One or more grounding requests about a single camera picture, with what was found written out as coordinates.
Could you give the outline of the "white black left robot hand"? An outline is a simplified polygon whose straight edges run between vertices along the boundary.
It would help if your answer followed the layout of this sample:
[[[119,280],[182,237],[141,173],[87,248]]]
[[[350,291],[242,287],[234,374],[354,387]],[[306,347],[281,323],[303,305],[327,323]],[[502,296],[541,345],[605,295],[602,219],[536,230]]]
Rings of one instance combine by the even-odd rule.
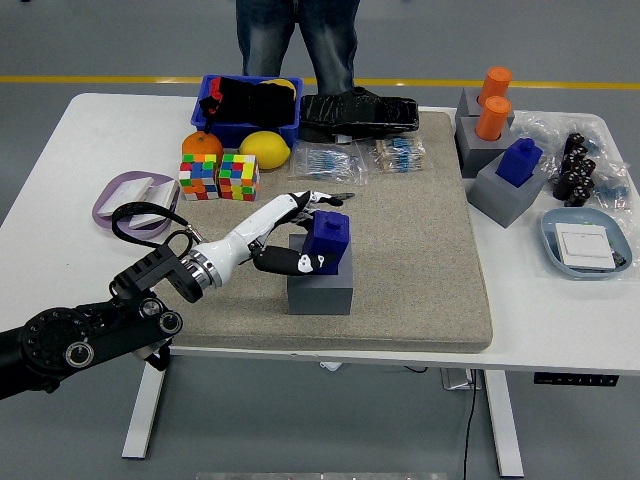
[[[238,265],[252,261],[255,268],[279,275],[303,276],[337,261],[333,253],[306,254],[289,248],[268,246],[272,231],[285,223],[305,229],[313,225],[319,203],[341,206],[346,197],[317,191],[285,193],[254,212],[223,239],[193,247],[182,263],[203,288],[221,287]]]

